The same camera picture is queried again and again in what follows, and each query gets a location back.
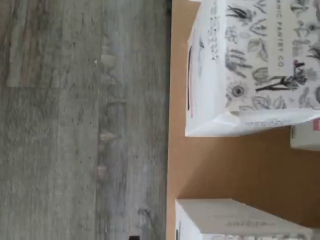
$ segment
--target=botanical illustration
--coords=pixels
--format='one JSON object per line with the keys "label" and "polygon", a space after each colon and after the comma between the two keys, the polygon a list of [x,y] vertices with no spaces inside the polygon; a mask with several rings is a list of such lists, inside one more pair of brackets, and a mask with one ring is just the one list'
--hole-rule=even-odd
{"label": "botanical illustration", "polygon": [[316,108],[315,106],[320,103],[320,87],[317,87],[315,89],[315,99],[312,97],[309,97],[310,94],[310,88],[305,87],[303,90],[302,95],[299,98],[299,107],[300,108],[307,108],[307,109],[314,109],[314,110],[320,110],[319,108]]}
{"label": "botanical illustration", "polygon": [[239,37],[242,39],[249,39],[251,37],[251,35],[247,32],[240,32]]}
{"label": "botanical illustration", "polygon": [[242,23],[242,26],[246,26],[253,21],[254,16],[256,15],[255,11],[243,6],[228,6],[227,17],[232,17],[238,19]]}
{"label": "botanical illustration", "polygon": [[235,73],[236,75],[247,78],[247,76],[241,72],[242,69],[252,69],[253,66],[247,64],[246,54],[243,51],[237,49],[231,49],[225,53],[225,67]]}
{"label": "botanical illustration", "polygon": [[263,61],[268,62],[268,51],[266,41],[261,38],[253,38],[248,42],[247,52],[257,52],[257,57],[260,57]]}
{"label": "botanical illustration", "polygon": [[290,5],[291,11],[299,17],[300,14],[305,13],[309,9],[309,2],[310,0],[294,0]]}
{"label": "botanical illustration", "polygon": [[267,0],[258,0],[253,6],[259,9],[262,13],[267,14]]}
{"label": "botanical illustration", "polygon": [[228,26],[225,30],[225,38],[234,44],[238,43],[238,34],[236,26]]}
{"label": "botanical illustration", "polygon": [[308,52],[310,53],[310,55],[307,55],[307,57],[316,59],[320,64],[320,43],[316,43],[311,46]]}
{"label": "botanical illustration", "polygon": [[255,91],[288,91],[288,90],[297,90],[299,86],[303,86],[307,82],[307,75],[305,71],[305,63],[294,61],[293,67],[293,75],[292,76],[273,76],[271,78],[267,77],[267,73],[265,72],[263,75],[257,74],[253,76],[253,79],[256,80],[259,84],[273,82],[274,80],[278,80],[276,83],[272,83],[270,85],[256,88]]}
{"label": "botanical illustration", "polygon": [[255,110],[271,110],[271,109],[286,109],[287,105],[282,96],[279,96],[276,100],[272,101],[270,96],[254,96],[251,98],[252,106],[240,106],[239,110],[255,111]]}
{"label": "botanical illustration", "polygon": [[296,39],[292,41],[292,56],[294,58],[300,57],[304,54],[304,46],[309,46],[311,41]]}
{"label": "botanical illustration", "polygon": [[267,19],[263,18],[256,21],[249,30],[259,36],[267,36]]}
{"label": "botanical illustration", "polygon": [[[241,103],[241,111],[257,111],[291,106],[316,109],[320,104],[320,85],[315,86],[320,79],[320,0],[288,1],[289,8],[283,8],[287,12],[272,27],[267,21],[269,1],[229,0],[225,14],[229,25],[224,29],[225,67],[233,76],[227,75],[226,107]],[[275,11],[283,13],[278,3],[272,4]],[[296,27],[286,26],[285,14],[296,19]],[[269,46],[268,27],[276,32]],[[282,37],[288,29],[293,33],[290,42],[287,36]],[[291,66],[279,65],[288,60]],[[269,68],[277,69],[278,75]]]}

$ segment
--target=white box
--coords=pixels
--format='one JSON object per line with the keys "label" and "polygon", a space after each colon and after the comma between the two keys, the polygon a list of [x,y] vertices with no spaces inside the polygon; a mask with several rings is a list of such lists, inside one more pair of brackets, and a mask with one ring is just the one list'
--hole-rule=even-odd
{"label": "white box", "polygon": [[313,2],[201,1],[188,40],[186,136],[238,136],[320,117]]}
{"label": "white box", "polygon": [[292,126],[290,144],[294,149],[320,151],[320,118]]}
{"label": "white box", "polygon": [[176,201],[176,240],[311,240],[313,229],[231,199]]}

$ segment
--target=gray wood floor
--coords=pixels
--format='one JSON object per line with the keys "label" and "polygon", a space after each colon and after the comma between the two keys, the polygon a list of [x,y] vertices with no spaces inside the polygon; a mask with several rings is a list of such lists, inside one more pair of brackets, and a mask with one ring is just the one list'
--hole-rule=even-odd
{"label": "gray wood floor", "polygon": [[170,0],[0,0],[0,239],[165,239]]}

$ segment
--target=leaf drawing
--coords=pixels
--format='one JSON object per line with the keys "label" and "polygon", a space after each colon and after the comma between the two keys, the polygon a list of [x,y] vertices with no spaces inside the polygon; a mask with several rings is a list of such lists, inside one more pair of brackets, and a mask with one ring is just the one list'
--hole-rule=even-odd
{"label": "leaf drawing", "polygon": [[247,112],[247,111],[254,111],[254,108],[252,106],[240,106],[239,110],[241,112]]}
{"label": "leaf drawing", "polygon": [[259,36],[267,36],[267,19],[263,18],[255,22],[249,30]]}
{"label": "leaf drawing", "polygon": [[263,96],[254,96],[252,98],[252,104],[257,110],[270,109],[270,101]]}
{"label": "leaf drawing", "polygon": [[265,3],[266,0],[259,0],[255,5],[253,5],[255,8],[259,9],[262,13],[267,14],[265,11],[265,7],[267,6]]}
{"label": "leaf drawing", "polygon": [[226,14],[227,17],[238,19],[238,21],[242,23],[242,26],[252,22],[255,15],[256,13],[254,11],[252,12],[250,9],[242,6],[228,6]]}
{"label": "leaf drawing", "polygon": [[249,33],[240,32],[240,33],[239,33],[239,37],[242,38],[242,39],[249,39],[251,36],[250,36]]}
{"label": "leaf drawing", "polygon": [[311,53],[311,55],[307,55],[307,57],[320,61],[320,47],[318,45],[310,47],[308,52]]}
{"label": "leaf drawing", "polygon": [[306,6],[309,3],[309,0],[295,0],[291,3],[290,8],[293,13],[299,17],[300,14],[306,12],[309,7]]}
{"label": "leaf drawing", "polygon": [[267,67],[260,67],[253,71],[252,77],[256,81],[256,85],[265,84],[270,81]]}
{"label": "leaf drawing", "polygon": [[232,97],[230,96],[230,94],[226,94],[225,97],[227,99],[225,107],[227,108],[227,107],[229,107],[231,105]]}
{"label": "leaf drawing", "polygon": [[266,47],[267,44],[261,38],[260,38],[260,42],[261,42],[261,50],[259,52],[259,57],[263,61],[268,62],[268,51],[267,51],[267,47]]}
{"label": "leaf drawing", "polygon": [[248,42],[248,47],[247,47],[248,53],[257,51],[260,48],[260,44],[261,44],[261,42],[260,42],[259,38],[250,39],[250,41]]}
{"label": "leaf drawing", "polygon": [[265,62],[268,62],[268,52],[266,51],[265,48],[262,48],[260,51],[259,51],[259,57],[265,61]]}
{"label": "leaf drawing", "polygon": [[225,67],[244,79],[247,78],[247,76],[241,72],[241,69],[252,69],[252,66],[246,64],[246,62],[247,59],[244,52],[237,49],[227,49],[225,54]]}
{"label": "leaf drawing", "polygon": [[306,103],[307,96],[308,96],[309,92],[310,92],[309,87],[304,88],[302,95],[299,97],[299,104],[300,105],[304,105]]}
{"label": "leaf drawing", "polygon": [[287,108],[286,102],[282,96],[278,97],[274,101],[273,108],[274,109],[286,109]]}

